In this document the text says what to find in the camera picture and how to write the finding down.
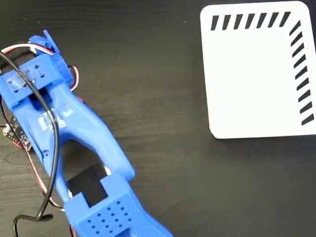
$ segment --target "blue 3d-printed part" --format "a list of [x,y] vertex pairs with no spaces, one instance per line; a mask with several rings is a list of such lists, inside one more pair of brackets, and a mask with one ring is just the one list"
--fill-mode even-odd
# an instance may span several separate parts
[[[94,151],[111,175],[100,180],[107,198],[89,206],[82,193],[74,197],[63,177],[59,155],[55,188],[64,202],[65,213],[81,237],[172,237],[172,234],[142,208],[128,184],[135,171],[102,120],[69,89],[71,72],[47,31],[30,42],[50,48],[53,55],[37,56],[20,66],[49,103],[58,121],[60,146],[76,140]],[[50,120],[32,91],[15,71],[0,76],[0,93],[29,138],[39,160],[50,175],[54,136]]]

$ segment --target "dark tabletop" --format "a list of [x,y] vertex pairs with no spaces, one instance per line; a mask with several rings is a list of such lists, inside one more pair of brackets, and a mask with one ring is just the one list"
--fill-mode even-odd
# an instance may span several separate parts
[[[175,237],[314,237],[316,139],[219,141],[209,131],[199,13],[232,2],[248,1],[0,0],[0,45],[49,30],[79,69],[76,94],[133,164],[144,208]],[[63,150],[65,176],[92,157],[74,142]],[[23,153],[0,138],[0,235],[42,198]],[[50,222],[21,221],[20,237],[70,236],[64,214],[47,212]]]

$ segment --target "sticker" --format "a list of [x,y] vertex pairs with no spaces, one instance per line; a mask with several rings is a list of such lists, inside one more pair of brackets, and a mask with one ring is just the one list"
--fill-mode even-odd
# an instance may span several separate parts
[[[57,114],[56,110],[52,109],[52,111],[53,111],[53,113],[55,115],[55,118],[57,119],[58,126],[60,128],[66,127],[67,126],[66,122],[59,117],[59,115]],[[39,124],[40,124],[40,126],[41,126],[43,131],[47,130],[48,128],[50,130],[53,130],[53,126],[51,124],[51,121],[50,121],[50,118],[49,118],[47,112],[43,113],[41,115],[41,117],[39,117]]]

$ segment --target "white square plate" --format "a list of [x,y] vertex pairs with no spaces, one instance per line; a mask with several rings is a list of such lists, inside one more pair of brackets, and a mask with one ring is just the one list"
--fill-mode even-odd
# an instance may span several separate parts
[[200,15],[212,134],[316,134],[316,53],[299,1],[210,5]]

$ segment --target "white wire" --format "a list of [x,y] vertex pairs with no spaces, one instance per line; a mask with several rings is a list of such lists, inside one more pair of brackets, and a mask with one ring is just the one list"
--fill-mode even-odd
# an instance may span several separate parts
[[9,46],[7,48],[2,49],[1,52],[2,53],[8,53],[8,52],[10,52],[10,51],[12,51],[12,50],[14,50],[16,48],[21,48],[21,47],[35,48],[35,49],[38,49],[38,50],[40,50],[40,51],[42,51],[44,53],[47,53],[49,55],[53,55],[54,54],[53,51],[51,51],[51,50],[49,50],[49,49],[47,49],[47,48],[45,48],[43,46],[40,46],[38,44],[35,44],[35,43],[20,43],[20,44],[11,45],[11,46]]
[[[32,52],[34,52],[34,50],[37,49],[37,50],[40,50],[40,51],[42,51],[44,53],[47,53],[49,55],[53,55],[54,54],[54,52],[49,50],[48,48],[45,48],[45,47],[43,47],[41,45],[38,45],[38,44],[35,44],[35,43],[20,43],[20,44],[11,45],[11,46],[9,46],[7,48],[2,49],[1,52],[4,53],[4,54],[7,54],[7,53],[9,53],[12,50],[14,50],[16,48],[21,48],[21,47],[29,47]],[[70,91],[74,91],[77,88],[78,84],[79,84],[79,71],[78,71],[78,69],[75,66],[71,66],[71,68],[74,70],[75,83],[70,88]]]
[[75,66],[71,66],[71,67],[72,67],[72,69],[74,70],[74,73],[75,73],[75,83],[70,88],[70,91],[74,91],[77,88],[78,84],[79,84],[79,71],[78,71],[78,69]]

